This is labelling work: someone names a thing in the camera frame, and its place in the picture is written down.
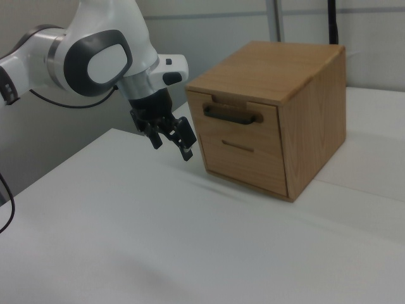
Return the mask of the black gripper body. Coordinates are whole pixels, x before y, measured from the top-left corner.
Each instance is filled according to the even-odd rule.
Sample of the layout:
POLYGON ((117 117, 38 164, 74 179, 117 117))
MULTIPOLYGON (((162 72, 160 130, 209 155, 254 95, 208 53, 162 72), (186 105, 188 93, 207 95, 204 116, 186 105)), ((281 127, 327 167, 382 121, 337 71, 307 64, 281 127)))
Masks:
POLYGON ((146 130, 147 124, 168 130, 173 119, 172 100, 168 89, 160 89, 148 97, 128 101, 132 107, 130 114, 137 130, 146 130))

